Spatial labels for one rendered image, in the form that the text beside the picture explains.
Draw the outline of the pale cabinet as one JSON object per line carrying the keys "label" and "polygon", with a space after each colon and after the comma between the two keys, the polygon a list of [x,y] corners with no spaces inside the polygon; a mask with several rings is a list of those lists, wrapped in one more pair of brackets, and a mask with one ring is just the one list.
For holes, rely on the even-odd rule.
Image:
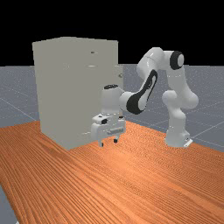
{"label": "pale cabinet", "polygon": [[42,133],[70,150],[91,142],[102,90],[123,84],[116,40],[61,37],[32,44]]}

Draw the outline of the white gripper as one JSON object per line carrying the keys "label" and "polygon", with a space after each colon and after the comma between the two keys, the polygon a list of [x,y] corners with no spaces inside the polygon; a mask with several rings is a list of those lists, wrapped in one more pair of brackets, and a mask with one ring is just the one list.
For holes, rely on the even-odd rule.
{"label": "white gripper", "polygon": [[116,114],[99,114],[92,118],[91,140],[104,146],[103,139],[113,137],[114,143],[118,143],[121,134],[126,132],[126,120],[122,115]]}

